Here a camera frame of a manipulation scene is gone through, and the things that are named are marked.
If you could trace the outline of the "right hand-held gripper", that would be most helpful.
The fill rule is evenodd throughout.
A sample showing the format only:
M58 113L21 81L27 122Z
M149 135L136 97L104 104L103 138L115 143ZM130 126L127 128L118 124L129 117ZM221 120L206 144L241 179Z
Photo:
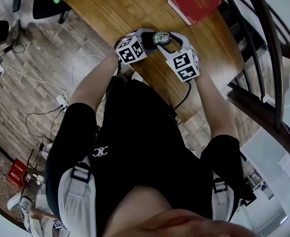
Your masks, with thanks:
M195 49L189 49L191 44L184 36L176 32L171 32L170 36L180 45L180 48L188 49L180 52L173 57L164 45L157 44L157 49L166 59L166 63L177 75L181 82L189 81L200 75L198 56Z

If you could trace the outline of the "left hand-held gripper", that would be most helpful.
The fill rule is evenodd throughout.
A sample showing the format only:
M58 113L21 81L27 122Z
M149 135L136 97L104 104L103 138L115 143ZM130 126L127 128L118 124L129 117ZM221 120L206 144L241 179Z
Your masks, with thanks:
M140 28L117 40L113 49L125 65L140 61L158 51L153 43L155 33L152 29Z

